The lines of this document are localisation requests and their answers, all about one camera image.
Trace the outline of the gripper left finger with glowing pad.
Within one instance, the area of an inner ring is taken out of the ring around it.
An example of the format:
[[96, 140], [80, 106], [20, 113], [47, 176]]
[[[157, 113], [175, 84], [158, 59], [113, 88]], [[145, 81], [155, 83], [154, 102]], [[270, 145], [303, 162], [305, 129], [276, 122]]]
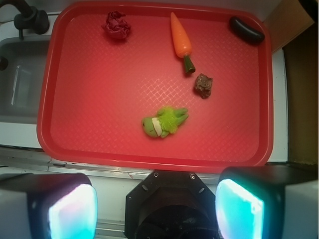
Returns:
[[97, 193], [85, 174], [0, 176], [2, 239], [92, 239], [97, 215]]

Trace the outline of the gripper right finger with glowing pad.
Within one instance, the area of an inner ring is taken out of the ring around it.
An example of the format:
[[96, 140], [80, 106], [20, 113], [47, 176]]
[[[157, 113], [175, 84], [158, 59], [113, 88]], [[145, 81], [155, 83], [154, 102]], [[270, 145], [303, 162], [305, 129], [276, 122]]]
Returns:
[[317, 239], [319, 174], [297, 166], [228, 167], [215, 193], [225, 239]]

